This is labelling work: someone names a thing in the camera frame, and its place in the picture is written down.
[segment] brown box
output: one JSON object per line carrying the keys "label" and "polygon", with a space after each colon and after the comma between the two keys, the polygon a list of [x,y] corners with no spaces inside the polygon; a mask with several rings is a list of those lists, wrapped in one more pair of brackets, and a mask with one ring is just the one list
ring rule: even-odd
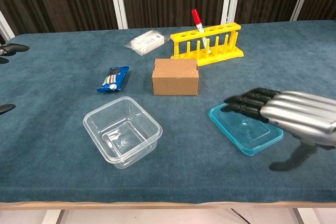
{"label": "brown box", "polygon": [[198,95],[196,59],[155,59],[154,95]]}

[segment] table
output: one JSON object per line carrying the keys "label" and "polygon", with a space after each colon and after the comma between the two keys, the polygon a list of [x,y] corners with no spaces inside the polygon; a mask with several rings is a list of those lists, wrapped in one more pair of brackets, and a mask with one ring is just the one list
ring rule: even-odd
{"label": "table", "polygon": [[[188,29],[158,28],[163,34]],[[173,44],[145,56],[123,46],[147,30],[27,34],[11,40],[30,50],[0,65],[1,104],[17,105],[0,116],[0,202],[335,206],[335,151],[319,150],[298,169],[272,172],[269,164],[287,159],[298,140],[286,133],[279,143],[246,156],[207,115],[225,97],[254,87],[336,98],[335,21],[242,25],[237,46],[245,56],[200,67],[196,97],[153,96],[154,59],[169,57]],[[109,67],[124,65],[130,72],[123,90],[98,93]],[[143,106],[162,125],[163,135],[152,153],[119,170],[100,155],[82,119],[123,95]]]}

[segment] transparent plastic tub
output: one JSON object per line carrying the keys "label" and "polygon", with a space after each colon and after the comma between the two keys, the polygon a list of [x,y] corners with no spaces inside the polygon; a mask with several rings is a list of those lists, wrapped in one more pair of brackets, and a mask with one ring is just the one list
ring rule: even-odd
{"label": "transparent plastic tub", "polygon": [[222,112],[223,103],[209,111],[209,117],[218,128],[246,155],[277,143],[284,137],[284,131],[259,120],[248,118],[235,112]]}
{"label": "transparent plastic tub", "polygon": [[119,169],[153,151],[162,135],[157,121],[130,97],[91,111],[83,124],[105,160]]}

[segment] teal container lid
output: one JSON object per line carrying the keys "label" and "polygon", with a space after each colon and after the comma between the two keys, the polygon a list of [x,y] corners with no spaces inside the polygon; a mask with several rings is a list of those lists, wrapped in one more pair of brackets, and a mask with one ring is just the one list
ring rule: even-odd
{"label": "teal container lid", "polygon": [[223,103],[209,111],[209,117],[243,153],[252,156],[284,137],[284,131],[235,112],[222,112]]}

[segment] yellow test tube rack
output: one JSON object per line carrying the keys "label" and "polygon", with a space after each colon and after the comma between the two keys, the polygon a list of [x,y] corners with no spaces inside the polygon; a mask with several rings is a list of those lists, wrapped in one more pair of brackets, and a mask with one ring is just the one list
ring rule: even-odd
{"label": "yellow test tube rack", "polygon": [[[241,26],[237,23],[228,23],[218,26],[210,26],[204,28],[204,33],[198,30],[184,31],[182,33],[172,34],[170,38],[174,42],[174,55],[171,59],[197,59],[198,66],[207,65],[210,63],[228,60],[236,57],[243,57],[244,53],[236,47],[238,32]],[[219,45],[219,36],[216,36],[215,45],[210,47],[210,39],[207,38],[206,48],[201,49],[201,41],[197,41],[196,50],[190,51],[190,41],[193,39],[201,39],[212,35],[220,35],[223,33],[230,33],[225,35],[224,44]],[[187,52],[179,53],[179,43],[187,41]]]}

